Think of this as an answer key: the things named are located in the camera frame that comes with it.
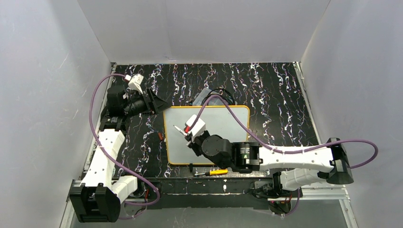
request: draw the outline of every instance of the red object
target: red object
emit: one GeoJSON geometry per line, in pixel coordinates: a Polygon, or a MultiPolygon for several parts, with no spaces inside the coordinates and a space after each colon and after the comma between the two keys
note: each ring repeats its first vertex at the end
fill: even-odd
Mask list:
{"type": "Polygon", "coordinates": [[[158,137],[160,138],[160,140],[163,140],[163,134],[161,134],[161,132],[158,133],[158,137]]]}

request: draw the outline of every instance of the white wall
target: white wall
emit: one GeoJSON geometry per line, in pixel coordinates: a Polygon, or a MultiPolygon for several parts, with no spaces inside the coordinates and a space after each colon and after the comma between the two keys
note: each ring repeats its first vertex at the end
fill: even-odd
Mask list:
{"type": "MultiPolygon", "coordinates": [[[[364,138],[379,156],[348,185],[359,227],[402,227],[403,2],[330,2],[302,58],[322,140],[364,138]]],[[[350,162],[372,149],[347,144],[350,162]]]]}
{"type": "Polygon", "coordinates": [[[75,0],[2,0],[0,69],[1,227],[58,227],[109,60],[75,0]]]}
{"type": "Polygon", "coordinates": [[[329,0],[78,0],[108,58],[300,61],[329,0]]]}

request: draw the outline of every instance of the screwdriver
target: screwdriver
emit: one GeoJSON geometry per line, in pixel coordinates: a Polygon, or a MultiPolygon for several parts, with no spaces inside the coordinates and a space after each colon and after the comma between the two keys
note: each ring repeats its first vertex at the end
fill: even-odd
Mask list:
{"type": "Polygon", "coordinates": [[[227,174],[228,170],[215,170],[215,171],[210,171],[206,173],[196,173],[195,176],[212,176],[212,175],[224,175],[227,174]]]}

